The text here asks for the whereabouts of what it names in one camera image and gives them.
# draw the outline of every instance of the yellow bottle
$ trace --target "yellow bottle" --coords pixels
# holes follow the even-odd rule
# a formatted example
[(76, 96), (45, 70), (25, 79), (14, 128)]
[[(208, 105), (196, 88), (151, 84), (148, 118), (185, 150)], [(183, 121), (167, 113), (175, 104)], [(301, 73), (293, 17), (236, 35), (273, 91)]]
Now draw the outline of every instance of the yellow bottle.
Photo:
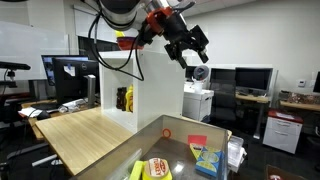
[(126, 111), (133, 112), (133, 85), (130, 85), (126, 93)]

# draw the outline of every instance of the floor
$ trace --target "floor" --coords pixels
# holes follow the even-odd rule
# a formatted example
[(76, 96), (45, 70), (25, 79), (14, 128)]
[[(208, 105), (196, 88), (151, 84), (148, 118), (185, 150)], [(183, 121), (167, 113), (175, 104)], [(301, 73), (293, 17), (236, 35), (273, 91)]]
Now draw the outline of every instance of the floor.
[[(234, 174), (235, 180), (263, 180), (265, 167), (267, 164), (279, 167), (288, 172), (303, 176), (310, 180), (320, 179), (320, 173), (314, 170), (314, 165), (320, 162), (320, 153), (310, 148), (305, 136), (302, 134), (300, 143), (295, 155), (286, 153), (262, 144), (262, 139), (256, 140), (250, 135), (251, 132), (239, 131), (228, 127), (233, 134), (244, 139), (244, 148), (248, 156), (239, 169), (239, 173)], [(0, 162), (5, 162), (8, 153), (29, 147), (39, 142), (35, 141), (32, 130), (29, 126), (21, 126), (11, 131), (10, 138), (1, 144)], [(0, 140), (5, 132), (0, 132)], [(46, 179), (69, 179), (71, 176), (63, 165), (52, 166), (51, 162), (39, 167), (32, 167), (35, 160), (52, 155), (48, 147), (34, 151), (27, 155), (21, 155), (10, 161), (9, 179), (13, 180), (46, 180)]]

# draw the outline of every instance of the ceiling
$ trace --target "ceiling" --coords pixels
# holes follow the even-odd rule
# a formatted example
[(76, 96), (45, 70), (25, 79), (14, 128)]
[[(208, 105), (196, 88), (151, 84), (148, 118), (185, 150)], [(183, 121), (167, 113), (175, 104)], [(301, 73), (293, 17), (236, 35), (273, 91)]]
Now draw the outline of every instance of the ceiling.
[[(184, 17), (193, 16), (201, 13), (224, 9), (240, 4), (253, 2), (256, 0), (196, 0), (196, 5), (183, 12)], [(190, 0), (183, 0), (180, 6), (184, 7)], [(137, 20), (142, 22), (146, 17), (146, 12), (143, 9), (138, 11)]]

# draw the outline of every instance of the computer monitor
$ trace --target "computer monitor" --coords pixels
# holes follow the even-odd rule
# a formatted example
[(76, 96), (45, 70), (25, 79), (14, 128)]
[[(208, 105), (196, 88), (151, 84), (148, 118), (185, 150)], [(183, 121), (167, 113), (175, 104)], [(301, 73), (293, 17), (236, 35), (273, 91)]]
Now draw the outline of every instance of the computer monitor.
[(193, 82), (192, 76), (195, 69), (196, 69), (196, 66), (187, 66), (186, 74), (185, 74), (185, 78), (187, 81)]
[(236, 86), (248, 90), (267, 91), (272, 76), (272, 68), (236, 68)]
[(211, 68), (210, 82), (214, 82), (215, 80), (234, 81), (235, 78), (236, 71), (234, 69)]
[(313, 92), (320, 93), (320, 71), (318, 72), (316, 83), (314, 84)]
[(90, 74), (96, 77), (96, 93), (100, 92), (99, 63), (97, 61), (54, 58), (53, 72), (59, 105), (87, 97), (88, 82), (85, 76)]
[(48, 83), (50, 86), (54, 86), (54, 73), (53, 73), (53, 65), (52, 59), (69, 59), (69, 60), (82, 60), (87, 61), (89, 60), (88, 56), (84, 55), (42, 55), (42, 62), (44, 69), (46, 71)]

